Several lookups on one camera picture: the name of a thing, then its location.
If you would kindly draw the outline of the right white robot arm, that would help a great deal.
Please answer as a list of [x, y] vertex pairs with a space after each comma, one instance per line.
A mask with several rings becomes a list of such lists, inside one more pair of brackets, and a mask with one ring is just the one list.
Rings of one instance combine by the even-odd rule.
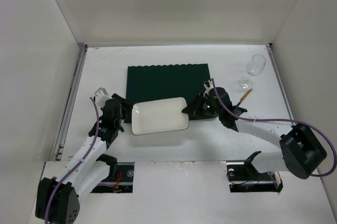
[[327, 152], [309, 126], [288, 121], [266, 121], [233, 105], [222, 87], [206, 87], [182, 113], [198, 119], [218, 118], [235, 132], [248, 134], [278, 147], [279, 152], [255, 151], [251, 164], [258, 172], [289, 171], [301, 179], [309, 178], [327, 157]]

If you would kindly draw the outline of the dark green cloth placemat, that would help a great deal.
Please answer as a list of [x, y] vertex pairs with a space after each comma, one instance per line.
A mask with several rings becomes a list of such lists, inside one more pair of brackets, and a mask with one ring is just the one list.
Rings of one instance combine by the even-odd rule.
[[208, 64], [129, 66], [126, 99], [136, 104], [183, 97], [190, 105], [209, 79]]

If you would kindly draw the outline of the clear wine glass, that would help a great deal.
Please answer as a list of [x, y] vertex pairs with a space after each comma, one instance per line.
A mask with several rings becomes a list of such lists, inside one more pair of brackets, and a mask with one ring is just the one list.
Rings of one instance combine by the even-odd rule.
[[266, 58], [261, 54], [255, 54], [250, 59], [246, 65], [246, 72], [248, 73], [248, 78], [243, 78], [239, 80], [239, 85], [241, 88], [249, 90], [253, 87], [253, 82], [251, 77], [258, 76], [264, 70], [266, 64]]

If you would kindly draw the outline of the gold knife dark handle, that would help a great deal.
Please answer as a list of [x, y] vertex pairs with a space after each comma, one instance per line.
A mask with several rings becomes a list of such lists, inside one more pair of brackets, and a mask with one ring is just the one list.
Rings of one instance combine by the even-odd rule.
[[239, 100], [239, 102], [236, 104], [236, 107], [239, 107], [242, 102], [247, 98], [247, 96], [252, 92], [252, 88], [249, 89]]

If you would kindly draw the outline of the white rectangular plate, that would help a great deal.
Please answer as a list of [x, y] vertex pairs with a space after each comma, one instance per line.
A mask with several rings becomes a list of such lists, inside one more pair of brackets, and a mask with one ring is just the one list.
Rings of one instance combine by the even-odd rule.
[[186, 130], [189, 116], [182, 113], [187, 107], [183, 97], [136, 103], [132, 109], [132, 133], [136, 136]]

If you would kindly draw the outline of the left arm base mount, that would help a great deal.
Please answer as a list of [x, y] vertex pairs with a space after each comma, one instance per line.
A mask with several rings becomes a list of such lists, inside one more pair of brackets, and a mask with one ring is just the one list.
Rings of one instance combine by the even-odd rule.
[[92, 191], [93, 194], [128, 194], [133, 192], [135, 163], [118, 162], [117, 158], [107, 154], [101, 155], [102, 161], [110, 167], [108, 177], [103, 179]]

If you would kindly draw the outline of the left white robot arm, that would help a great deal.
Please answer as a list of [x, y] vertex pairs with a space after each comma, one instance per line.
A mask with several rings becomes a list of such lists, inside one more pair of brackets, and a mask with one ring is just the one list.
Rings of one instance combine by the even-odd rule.
[[115, 191], [124, 178], [115, 157], [106, 154], [119, 132], [122, 121], [131, 113], [133, 103], [118, 94], [96, 94], [91, 102], [96, 122], [80, 150], [52, 178], [38, 184], [35, 217], [45, 223], [74, 223], [80, 203], [96, 187]]

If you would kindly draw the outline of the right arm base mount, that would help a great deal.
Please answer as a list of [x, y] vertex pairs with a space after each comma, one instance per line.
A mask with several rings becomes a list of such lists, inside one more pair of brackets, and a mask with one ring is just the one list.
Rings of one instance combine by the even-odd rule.
[[245, 160], [234, 160], [226, 163], [226, 178], [231, 193], [241, 192], [276, 192], [283, 189], [279, 172], [259, 173], [252, 164], [261, 151], [256, 151]]

